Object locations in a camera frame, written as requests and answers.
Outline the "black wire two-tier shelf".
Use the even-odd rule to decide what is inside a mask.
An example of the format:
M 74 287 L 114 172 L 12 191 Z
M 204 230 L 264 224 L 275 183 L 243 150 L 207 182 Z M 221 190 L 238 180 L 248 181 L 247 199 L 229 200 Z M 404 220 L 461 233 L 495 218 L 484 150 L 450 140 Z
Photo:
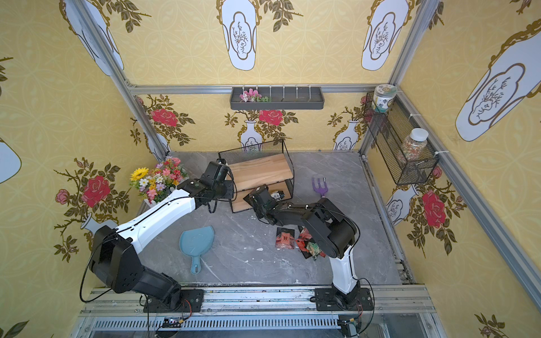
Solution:
M 218 153 L 232 170 L 238 197 L 230 203 L 234 214 L 248 211 L 245 197 L 265 184 L 280 200 L 294 196 L 294 165 L 284 139 L 229 149 Z

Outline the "shelf dark red bag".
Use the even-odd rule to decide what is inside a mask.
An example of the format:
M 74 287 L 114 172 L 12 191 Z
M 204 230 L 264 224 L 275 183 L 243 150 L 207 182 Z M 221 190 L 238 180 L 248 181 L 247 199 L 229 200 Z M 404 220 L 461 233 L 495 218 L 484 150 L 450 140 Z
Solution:
M 277 249 L 295 249 L 295 236 L 293 229 L 278 228 L 276 232 Z

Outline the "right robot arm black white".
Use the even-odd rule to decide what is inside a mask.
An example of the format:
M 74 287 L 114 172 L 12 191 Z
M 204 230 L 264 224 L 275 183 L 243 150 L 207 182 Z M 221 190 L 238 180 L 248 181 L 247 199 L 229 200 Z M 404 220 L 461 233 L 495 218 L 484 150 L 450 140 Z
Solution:
M 271 225 L 296 225 L 306 230 L 330 259 L 332 284 L 317 288 L 311 302 L 318 311 L 373 311 L 372 289 L 362 287 L 354 271 L 353 250 L 358 240 L 358 227 L 329 199 L 312 204 L 291 204 L 266 195 L 250 194 L 245 201 L 256 217 Z

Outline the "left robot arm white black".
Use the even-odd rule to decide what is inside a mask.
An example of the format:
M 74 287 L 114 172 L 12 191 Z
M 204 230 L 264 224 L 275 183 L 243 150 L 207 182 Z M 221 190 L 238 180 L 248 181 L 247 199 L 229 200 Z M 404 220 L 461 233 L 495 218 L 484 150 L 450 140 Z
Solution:
M 98 229 L 85 272 L 92 272 L 117 294 L 134 291 L 168 311 L 179 311 L 186 304 L 180 284 L 142 265 L 139 253 L 183 216 L 211 201 L 232 199 L 235 193 L 232 180 L 212 187 L 200 180 L 184 181 L 154 208 L 133 220 L 114 229 L 107 226 Z

